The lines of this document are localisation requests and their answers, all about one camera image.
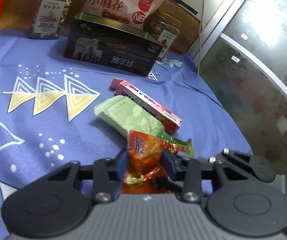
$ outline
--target orange snack package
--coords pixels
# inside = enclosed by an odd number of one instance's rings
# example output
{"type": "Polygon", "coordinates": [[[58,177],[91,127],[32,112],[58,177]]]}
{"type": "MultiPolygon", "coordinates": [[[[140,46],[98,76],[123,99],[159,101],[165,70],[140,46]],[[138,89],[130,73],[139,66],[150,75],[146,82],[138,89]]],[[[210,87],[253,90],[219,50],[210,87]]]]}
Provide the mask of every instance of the orange snack package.
{"type": "Polygon", "coordinates": [[[185,152],[182,145],[171,144],[160,138],[138,131],[130,131],[128,135],[128,167],[122,187],[123,193],[151,194],[169,193],[158,185],[158,177],[168,177],[159,161],[163,149],[172,153],[185,152]]]}

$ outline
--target light green wrapper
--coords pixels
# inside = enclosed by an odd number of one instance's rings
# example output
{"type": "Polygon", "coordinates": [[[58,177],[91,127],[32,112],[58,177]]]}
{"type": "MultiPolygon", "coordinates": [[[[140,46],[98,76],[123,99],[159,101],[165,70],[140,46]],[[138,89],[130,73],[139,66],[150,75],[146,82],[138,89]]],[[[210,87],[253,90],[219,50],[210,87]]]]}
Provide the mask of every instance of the light green wrapper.
{"type": "Polygon", "coordinates": [[[165,133],[163,124],[148,114],[130,98],[115,96],[94,107],[94,114],[116,129],[123,137],[129,130],[160,137],[165,133]]]}

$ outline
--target metal screw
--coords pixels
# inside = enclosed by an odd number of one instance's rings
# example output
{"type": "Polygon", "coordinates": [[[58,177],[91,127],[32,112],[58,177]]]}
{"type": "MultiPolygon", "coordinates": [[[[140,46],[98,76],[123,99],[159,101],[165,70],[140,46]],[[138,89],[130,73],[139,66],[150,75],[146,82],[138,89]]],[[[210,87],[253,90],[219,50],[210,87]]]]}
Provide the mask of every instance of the metal screw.
{"type": "Polygon", "coordinates": [[[96,199],[102,202],[107,202],[111,200],[111,195],[106,192],[100,192],[96,195],[96,199]]]}
{"type": "Polygon", "coordinates": [[[210,158],[209,158],[209,163],[214,163],[216,161],[216,157],[213,157],[213,156],[211,156],[210,158]]]}
{"type": "Polygon", "coordinates": [[[199,195],[194,192],[187,192],[183,195],[183,199],[188,202],[194,202],[199,199],[199,195]]]}
{"type": "Polygon", "coordinates": [[[224,148],[223,149],[223,154],[229,154],[229,149],[228,148],[224,148]]]}

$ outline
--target gray gripper base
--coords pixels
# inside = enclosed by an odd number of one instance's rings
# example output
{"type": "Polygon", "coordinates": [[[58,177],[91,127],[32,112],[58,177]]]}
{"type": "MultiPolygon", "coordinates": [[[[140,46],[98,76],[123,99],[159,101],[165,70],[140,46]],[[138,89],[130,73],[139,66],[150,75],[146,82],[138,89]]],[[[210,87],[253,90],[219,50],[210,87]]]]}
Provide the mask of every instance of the gray gripper base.
{"type": "MultiPolygon", "coordinates": [[[[121,194],[99,204],[78,228],[47,240],[237,240],[249,238],[223,231],[197,204],[180,202],[174,194],[121,194]]],[[[287,240],[279,233],[256,240],[287,240]]],[[[10,235],[7,240],[28,240],[10,235]]]]}

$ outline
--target plastic jar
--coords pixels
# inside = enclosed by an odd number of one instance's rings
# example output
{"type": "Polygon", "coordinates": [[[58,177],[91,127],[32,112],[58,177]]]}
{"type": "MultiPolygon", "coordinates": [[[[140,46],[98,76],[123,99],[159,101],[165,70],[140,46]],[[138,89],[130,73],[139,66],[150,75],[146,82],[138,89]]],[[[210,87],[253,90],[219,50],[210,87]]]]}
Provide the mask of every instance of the plastic jar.
{"type": "Polygon", "coordinates": [[[180,26],[181,22],[162,11],[156,11],[144,22],[143,30],[151,34],[151,36],[164,46],[158,56],[158,60],[165,58],[168,49],[179,37],[180,26]]]}
{"type": "Polygon", "coordinates": [[[72,0],[38,0],[29,38],[58,39],[72,0]]]}

